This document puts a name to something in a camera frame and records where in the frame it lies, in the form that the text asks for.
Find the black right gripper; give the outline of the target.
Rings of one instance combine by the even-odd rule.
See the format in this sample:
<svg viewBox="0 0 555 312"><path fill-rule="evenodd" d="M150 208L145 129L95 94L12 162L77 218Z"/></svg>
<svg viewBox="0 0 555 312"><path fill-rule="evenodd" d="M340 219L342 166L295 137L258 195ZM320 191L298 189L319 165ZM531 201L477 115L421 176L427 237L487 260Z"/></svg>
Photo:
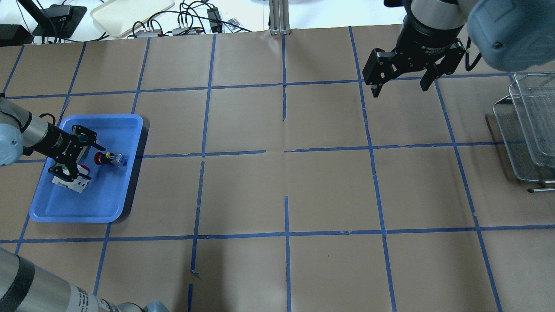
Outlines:
<svg viewBox="0 0 555 312"><path fill-rule="evenodd" d="M362 76L365 84L371 87L372 96L377 98L385 83L401 75L400 70L418 72L425 69L420 80L422 91L428 91L442 75L454 73L466 53L458 38L462 28L436 29L413 15L406 15L394 50L373 49L363 67Z"/></svg>

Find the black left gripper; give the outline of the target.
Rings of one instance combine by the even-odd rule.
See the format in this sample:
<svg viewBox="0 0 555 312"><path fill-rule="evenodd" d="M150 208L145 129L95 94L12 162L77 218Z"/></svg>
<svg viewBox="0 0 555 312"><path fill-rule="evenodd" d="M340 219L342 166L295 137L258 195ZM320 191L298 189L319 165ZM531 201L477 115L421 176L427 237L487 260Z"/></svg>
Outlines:
<svg viewBox="0 0 555 312"><path fill-rule="evenodd" d="M92 180L89 168L78 164L82 152L93 147L101 152L105 147L97 143L97 133L85 126L72 126L68 133L53 124L48 124L47 133L43 140L43 154L54 160L54 165L48 172L65 182L73 182L78 178Z"/></svg>

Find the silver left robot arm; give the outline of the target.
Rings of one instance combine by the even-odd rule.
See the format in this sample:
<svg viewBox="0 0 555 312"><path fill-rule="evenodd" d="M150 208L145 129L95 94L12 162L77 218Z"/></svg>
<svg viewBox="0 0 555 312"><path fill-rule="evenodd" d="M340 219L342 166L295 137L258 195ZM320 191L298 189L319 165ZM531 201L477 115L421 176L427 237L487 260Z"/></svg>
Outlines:
<svg viewBox="0 0 555 312"><path fill-rule="evenodd" d="M4 93L0 109L1 166L10 166L22 155L38 152L54 160L48 172L60 180L73 182L79 177L91 180L78 166L89 147L106 150L97 143L96 132L81 125L72 126L72 131L66 132L6 99Z"/></svg>

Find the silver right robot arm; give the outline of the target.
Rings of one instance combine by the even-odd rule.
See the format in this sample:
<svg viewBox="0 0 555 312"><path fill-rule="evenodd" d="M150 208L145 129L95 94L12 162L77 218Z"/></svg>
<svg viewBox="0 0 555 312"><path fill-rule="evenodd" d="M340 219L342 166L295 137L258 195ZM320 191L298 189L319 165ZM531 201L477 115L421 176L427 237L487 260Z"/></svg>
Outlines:
<svg viewBox="0 0 555 312"><path fill-rule="evenodd" d="M466 53L478 49L476 62L519 72L554 59L552 0L385 0L403 7L406 15L394 49L371 51L363 67L365 84L378 97L385 83L411 72L424 72L420 87L427 91L436 79L451 75L462 60L475 67Z"/></svg>

